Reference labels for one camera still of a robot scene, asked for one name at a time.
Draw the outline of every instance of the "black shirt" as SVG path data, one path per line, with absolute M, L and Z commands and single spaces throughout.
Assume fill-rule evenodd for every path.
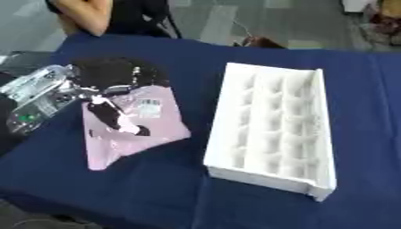
M 61 14 L 49 0 L 46 0 L 48 9 L 57 14 Z M 106 33 L 115 34 L 138 34 L 154 37 L 170 37 L 166 32 L 154 23 L 145 21 L 143 14 L 152 18 L 166 18 L 166 0 L 140 1 L 140 0 L 113 0 L 113 10 L 111 20 Z

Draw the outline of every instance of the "person's arm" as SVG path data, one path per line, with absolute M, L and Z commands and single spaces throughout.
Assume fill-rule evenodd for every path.
M 63 14 L 94 36 L 105 33 L 110 22 L 113 0 L 50 0 Z
M 65 35 L 70 36 L 80 30 L 71 18 L 63 14 L 59 14 L 57 17 Z

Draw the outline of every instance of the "sticker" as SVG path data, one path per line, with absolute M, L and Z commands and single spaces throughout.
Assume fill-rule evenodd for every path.
M 161 100 L 154 98 L 140 98 L 135 101 L 135 113 L 140 118 L 160 118 Z

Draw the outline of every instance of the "person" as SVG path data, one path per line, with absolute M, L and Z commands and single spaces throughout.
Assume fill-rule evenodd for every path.
M 152 21 L 143 18 L 144 6 L 166 9 L 166 1 L 145 0 L 45 0 L 48 9 L 56 13 L 67 35 L 86 31 L 100 37 L 105 33 L 137 34 L 170 37 Z

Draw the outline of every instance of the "box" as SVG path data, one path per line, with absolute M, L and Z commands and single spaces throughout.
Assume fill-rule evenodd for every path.
M 323 71 L 229 63 L 204 165 L 323 201 L 337 186 Z

